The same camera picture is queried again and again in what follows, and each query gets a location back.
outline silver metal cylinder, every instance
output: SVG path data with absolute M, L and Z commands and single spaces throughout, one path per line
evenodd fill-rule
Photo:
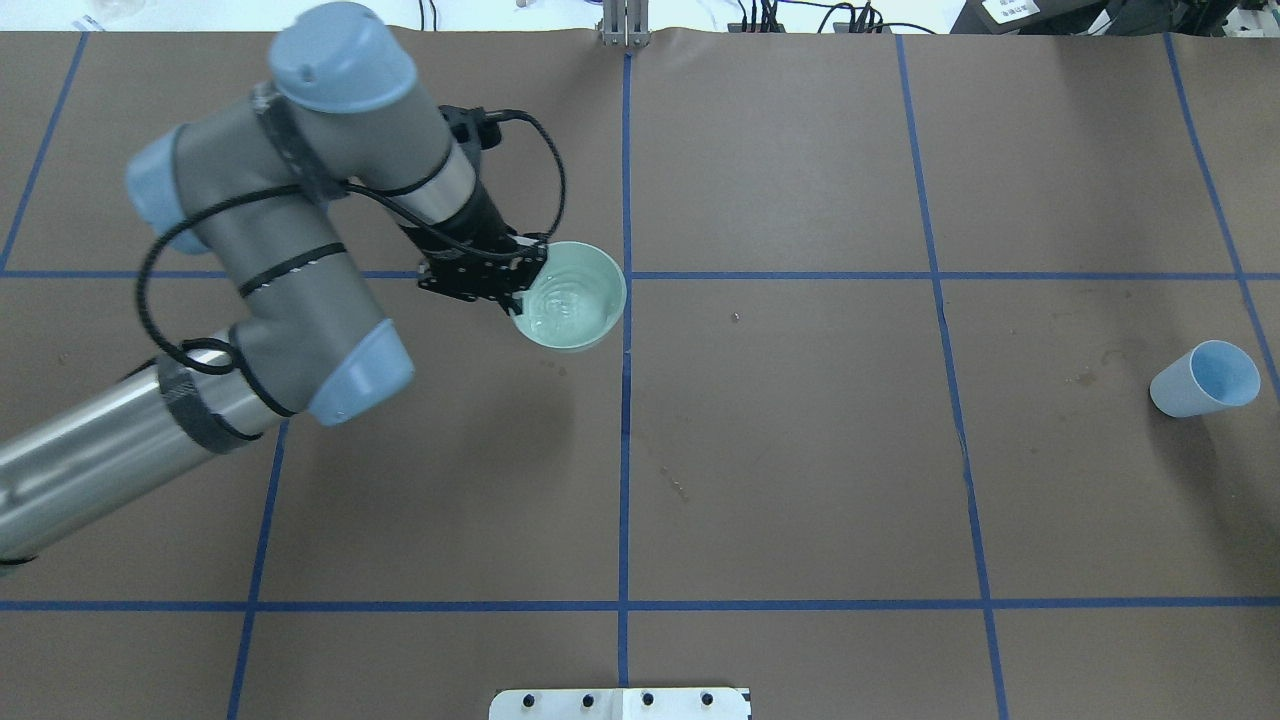
M 279 421 L 239 373 L 196 375 L 200 396 L 238 432 Z M 174 420 L 147 368 L 0 445 L 0 560 L 32 557 L 214 456 Z

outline light green bowl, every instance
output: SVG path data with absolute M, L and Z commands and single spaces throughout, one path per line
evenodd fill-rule
M 525 337 L 543 347 L 577 352 L 604 340 L 617 324 L 627 304 L 627 281 L 599 247 L 553 242 L 522 300 L 525 311 L 512 320 Z

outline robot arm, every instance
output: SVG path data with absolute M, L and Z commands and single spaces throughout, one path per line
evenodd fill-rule
M 334 3 L 305 13 L 276 36 L 270 67 L 271 83 L 169 132 L 127 173 L 131 199 L 157 232 L 228 199 L 279 190 L 223 208 L 172 242 L 212 251 L 250 316 L 180 350 L 161 342 L 154 366 L 0 445 L 0 570 L 284 416 L 306 410 L 321 424 L 343 423 L 410 382 L 413 365 L 392 320 L 325 215 L 348 191 L 397 209 L 425 255 L 420 284 L 521 311 L 545 238 L 507 227 L 372 12 Z

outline wire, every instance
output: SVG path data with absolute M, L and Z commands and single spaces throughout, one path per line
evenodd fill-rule
M 302 192 L 302 186 L 300 184 L 282 184 L 279 187 L 269 187 L 265 190 L 256 190 L 253 192 L 237 195 L 236 197 L 229 197 L 227 200 L 223 200 L 221 202 L 216 202 L 214 205 L 210 205 L 209 208 L 205 208 L 204 210 L 196 213 L 195 215 L 184 218 L 180 223 L 169 228 L 168 231 L 164 232 L 164 234 L 156 238 L 156 241 L 151 245 L 151 250 L 147 251 L 146 258 L 142 260 L 142 268 L 138 270 L 138 278 L 133 284 L 133 305 L 134 309 L 138 311 L 138 320 L 142 323 L 142 329 L 147 333 L 147 337 L 151 338 L 151 342 L 154 342 L 156 347 L 160 348 L 161 352 L 172 357 L 174 361 L 182 364 L 183 366 L 196 370 L 198 373 L 204 373 L 206 375 L 225 375 L 228 373 L 234 372 L 243 364 L 243 359 L 241 357 L 239 351 L 236 348 L 236 346 L 221 340 L 201 338 L 200 341 L 193 341 L 193 342 L 201 342 L 201 347 L 206 347 L 209 350 L 221 350 L 223 352 L 227 352 L 227 355 L 230 357 L 230 363 L 228 363 L 227 365 L 209 365 L 206 363 L 193 360 L 180 347 L 169 342 L 169 340 L 164 337 L 164 333 L 161 333 L 160 328 L 156 325 L 155 318 L 151 316 L 151 309 L 147 305 L 147 287 L 151 281 L 151 273 L 155 272 L 156 260 L 160 259 L 160 252 L 163 252 L 164 249 L 168 247 L 170 242 L 173 242 L 173 238 L 196 227 L 204 220 L 207 220 L 209 218 L 212 218 L 214 215 L 223 213 L 225 210 L 230 210 L 232 208 L 248 205 L 250 202 L 259 202 L 261 200 L 268 200 L 271 197 L 298 195 L 301 192 Z
M 1107 13 L 1107 15 L 1110 15 L 1110 17 L 1107 18 L 1107 22 L 1103 23 L 1102 27 L 1100 27 L 1098 29 L 1096 29 L 1093 32 L 1087 32 L 1084 35 L 1088 36 L 1088 37 L 1096 37 L 1100 33 L 1106 33 L 1107 28 L 1111 27 L 1111 26 L 1114 26 L 1115 22 L 1116 22 L 1116 18 L 1120 17 L 1120 10 L 1124 10 L 1124 6 L 1128 5 L 1128 4 L 1129 4 L 1129 0 L 1120 0 L 1120 5 L 1116 6 L 1115 14 L 1112 14 L 1110 12 Z
M 559 150 L 556 147 L 556 142 L 552 140 L 550 133 L 547 132 L 547 128 L 543 127 L 543 123 L 538 122 L 538 118 L 532 117 L 531 114 L 524 110 L 498 110 L 495 113 L 486 113 L 485 118 L 498 123 L 511 122 L 511 120 L 520 120 L 524 123 L 529 123 L 530 126 L 532 126 L 535 131 L 538 131 L 538 135 L 541 136 L 543 141 L 547 143 L 547 149 L 550 150 L 552 159 L 556 161 L 556 172 L 559 176 L 559 201 L 556 206 L 556 218 L 552 220 L 552 224 L 547 229 L 547 232 L 530 233 L 530 237 L 535 240 L 540 240 L 543 242 L 549 241 L 552 236 L 556 234 L 556 231 L 559 229 L 561 220 L 564 218 L 564 202 L 568 193 L 568 176 L 564 170 L 564 158 L 561 156 Z M 419 217 L 416 213 L 396 202 L 394 200 L 392 200 L 390 197 L 376 190 L 349 181 L 342 181 L 339 184 L 347 192 L 362 195 L 365 197 L 374 200 L 375 202 L 378 202 L 383 208 L 387 208 L 392 213 L 399 215 L 408 223 L 428 232 L 434 237 L 434 240 L 438 240 L 460 252 L 498 263 L 507 263 L 517 258 L 530 256 L 536 252 L 536 246 L 521 247 L 515 252 L 490 252 L 488 250 L 480 250 L 477 247 L 472 247 L 470 245 L 458 242 L 453 237 L 435 229 L 434 227 L 431 227 L 429 222 Z M 202 337 L 196 340 L 186 340 L 182 341 L 180 343 L 170 342 L 169 338 L 166 338 L 164 333 L 160 331 L 160 327 L 155 322 L 155 316 L 151 314 L 151 305 L 148 302 L 148 288 L 151 284 L 151 275 L 155 274 L 155 266 L 156 263 L 160 260 L 160 254 L 164 252 L 164 249 L 168 247 L 169 243 L 173 242 L 173 240 L 179 234 L 189 231 L 191 228 L 198 225 L 200 223 L 207 220 L 209 218 L 212 218 L 214 215 L 218 215 L 219 213 L 224 213 L 233 208 L 239 208 L 242 205 L 250 205 L 252 202 L 260 202 L 262 200 L 270 200 L 274 197 L 287 197 L 292 195 L 302 195 L 302 186 L 282 184 L 276 187 L 255 190 L 252 192 L 246 192 L 242 195 L 237 195 L 234 197 L 228 197 L 227 200 L 215 202 L 214 205 L 210 205 L 209 208 L 205 208 L 198 213 L 183 218 L 182 222 L 165 231 L 160 237 L 155 240 L 155 242 L 151 243 L 151 249 L 147 250 L 146 256 L 142 259 L 142 266 L 138 269 L 138 277 L 133 284 L 133 305 L 138 314 L 138 322 L 142 324 L 142 331 L 147 333 L 147 337 L 151 338 L 151 342 L 154 342 L 156 347 L 160 348 L 161 352 L 164 352 L 165 355 L 168 355 L 175 363 L 183 365 L 184 368 L 196 370 L 197 373 L 204 373 L 206 375 L 225 375 L 228 373 L 233 373 L 246 366 L 244 357 L 241 354 L 241 351 L 234 345 L 223 340 L 218 340 L 214 337 Z M 193 360 L 187 354 L 191 350 L 218 350 L 227 354 L 227 356 L 229 357 L 229 363 L 227 363 L 225 365 L 211 365 L 207 363 L 201 363 L 198 360 Z
M 764 0 L 765 5 L 769 5 L 769 0 Z M 768 32 L 782 32 L 778 26 L 778 0 L 773 0 L 773 5 L 769 5 L 769 27 Z
M 520 120 L 522 123 L 529 123 L 532 126 L 538 135 L 543 136 L 543 142 L 547 143 L 547 149 L 552 152 L 552 160 L 556 161 L 556 173 L 559 174 L 561 191 L 559 191 L 559 204 L 556 208 L 556 219 L 552 220 L 552 225 L 544 233 L 538 233 L 540 240 L 550 240 L 556 231 L 559 229 L 559 223 L 564 218 L 564 201 L 568 195 L 568 173 L 564 172 L 564 158 L 561 156 L 559 150 L 556 147 L 556 141 L 552 140 L 552 135 L 547 132 L 543 123 L 538 122 L 538 118 L 530 115 L 524 110 L 499 110 L 497 113 L 486 113 L 485 117 L 493 117 L 499 123 L 508 120 Z
M 430 0 L 430 4 L 431 4 L 431 29 L 439 32 L 440 12 L 435 9 L 435 0 Z M 419 29 L 426 29 L 426 8 L 422 6 L 422 0 L 417 0 L 417 24 Z
M 831 5 L 828 3 L 810 3 L 809 0 L 778 0 L 787 5 L 809 5 L 810 8 L 836 8 L 838 5 L 847 5 L 847 3 L 838 3 L 837 5 Z
M 837 3 L 835 5 L 823 5 L 823 6 L 827 8 L 827 14 L 823 15 L 822 17 L 822 22 L 818 23 L 818 33 L 819 35 L 822 33 L 823 29 L 827 28 L 827 20 L 831 19 L 831 14 L 835 13 L 836 10 L 841 9 L 841 8 L 849 10 L 849 24 L 854 24 L 854 17 L 858 13 L 858 8 L 854 8 L 849 3 Z
M 918 26 L 915 23 L 879 23 L 879 24 L 874 24 L 874 26 L 868 26 L 867 29 L 864 29 L 863 32 L 874 32 L 874 31 L 877 31 L 877 29 L 879 29 L 882 27 L 914 27 L 915 29 L 922 29 L 922 31 L 924 31 L 924 32 L 927 32 L 929 35 L 937 35 L 932 29 L 929 29 L 929 28 L 927 28 L 924 26 Z
M 1137 29 L 1130 29 L 1129 32 L 1124 33 L 1124 37 L 1133 37 L 1133 36 L 1137 36 L 1137 35 L 1142 35 L 1142 33 L 1144 33 L 1147 31 L 1151 31 L 1151 29 L 1155 29 L 1155 28 L 1160 27 L 1161 24 L 1166 24 L 1167 27 L 1165 29 L 1160 31 L 1160 32 L 1170 31 L 1174 27 L 1174 13 L 1176 13 L 1176 12 L 1178 12 L 1178 0 L 1169 0 L 1169 15 L 1167 17 L 1165 17 L 1164 19 L 1156 20 L 1153 23 L 1147 23 L 1147 24 L 1144 24 L 1144 26 L 1142 26 L 1142 27 L 1139 27 Z

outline water in bowl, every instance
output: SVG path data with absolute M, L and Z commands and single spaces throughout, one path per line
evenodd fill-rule
M 543 345 L 572 346 L 591 341 L 608 322 L 605 288 L 577 268 L 543 272 L 525 293 L 529 334 Z

